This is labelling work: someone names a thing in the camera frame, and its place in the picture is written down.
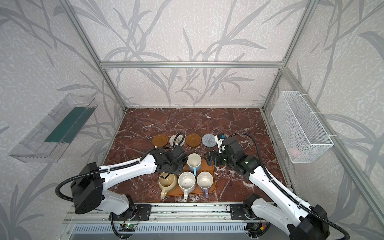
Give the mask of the black mug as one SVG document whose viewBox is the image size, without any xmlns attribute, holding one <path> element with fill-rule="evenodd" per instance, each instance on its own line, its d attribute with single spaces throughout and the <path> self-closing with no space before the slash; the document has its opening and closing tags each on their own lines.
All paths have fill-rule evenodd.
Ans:
<svg viewBox="0 0 384 240">
<path fill-rule="evenodd" d="M 162 166 L 162 171 L 168 174 L 180 175 L 183 171 L 184 163 L 172 163 L 164 164 Z"/>
</svg>

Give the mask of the grey blue woven coaster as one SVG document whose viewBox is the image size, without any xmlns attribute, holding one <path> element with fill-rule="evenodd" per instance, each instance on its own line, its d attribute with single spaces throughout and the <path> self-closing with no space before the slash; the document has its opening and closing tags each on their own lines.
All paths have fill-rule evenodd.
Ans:
<svg viewBox="0 0 384 240">
<path fill-rule="evenodd" d="M 205 134 L 202 137 L 202 143 L 207 148 L 213 148 L 217 145 L 217 142 L 215 140 L 215 136 L 213 134 Z"/>
</svg>

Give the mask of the light blue mug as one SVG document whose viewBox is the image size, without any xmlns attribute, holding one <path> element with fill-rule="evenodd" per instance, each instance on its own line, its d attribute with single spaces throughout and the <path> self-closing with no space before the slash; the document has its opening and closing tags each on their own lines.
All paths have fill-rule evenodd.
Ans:
<svg viewBox="0 0 384 240">
<path fill-rule="evenodd" d="M 190 154 L 188 156 L 187 165 L 189 169 L 193 172 L 194 176 L 196 177 L 202 165 L 201 156 L 196 153 Z"/>
</svg>

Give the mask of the brown wooden coaster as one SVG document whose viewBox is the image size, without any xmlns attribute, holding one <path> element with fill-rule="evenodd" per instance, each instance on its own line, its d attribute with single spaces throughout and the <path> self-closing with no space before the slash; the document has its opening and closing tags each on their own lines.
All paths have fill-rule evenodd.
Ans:
<svg viewBox="0 0 384 240">
<path fill-rule="evenodd" d="M 168 142 L 169 142 L 169 138 L 165 134 L 156 135 L 152 140 L 153 146 L 158 148 L 165 147 L 168 144 Z"/>
<path fill-rule="evenodd" d="M 202 142 L 202 137 L 199 134 L 193 133 L 189 134 L 186 137 L 186 144 L 189 147 L 196 148 L 198 147 Z"/>
</svg>

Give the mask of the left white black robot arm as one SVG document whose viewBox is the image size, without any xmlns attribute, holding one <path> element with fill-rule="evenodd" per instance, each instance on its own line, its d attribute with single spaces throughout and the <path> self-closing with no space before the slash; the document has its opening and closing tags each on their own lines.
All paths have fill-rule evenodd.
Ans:
<svg viewBox="0 0 384 240">
<path fill-rule="evenodd" d="M 127 180 L 153 173 L 180 175 L 188 155 L 182 148 L 182 140 L 174 140 L 173 146 L 154 147 L 142 157 L 120 164 L 98 166 L 87 164 L 79 175 L 70 177 L 56 186 L 56 195 L 72 202 L 78 215 L 95 211 L 122 215 L 135 209 L 130 197 L 110 191 L 110 188 Z"/>
</svg>

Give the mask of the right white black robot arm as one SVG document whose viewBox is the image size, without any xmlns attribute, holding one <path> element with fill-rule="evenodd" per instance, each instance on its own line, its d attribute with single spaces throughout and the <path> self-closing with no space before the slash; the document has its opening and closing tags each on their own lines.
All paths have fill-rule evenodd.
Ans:
<svg viewBox="0 0 384 240">
<path fill-rule="evenodd" d="M 257 156 L 246 155 L 236 139 L 237 134 L 214 137 L 218 150 L 204 155 L 206 161 L 215 165 L 226 165 L 261 189 L 274 202 L 267 203 L 263 198 L 252 196 L 244 201 L 249 218 L 261 218 L 286 233 L 291 240 L 325 240 L 330 236 L 330 228 L 350 239 L 350 234 L 328 220 L 325 209 L 312 206 L 302 200 L 275 178 L 266 168 L 258 143 L 254 143 Z"/>
</svg>

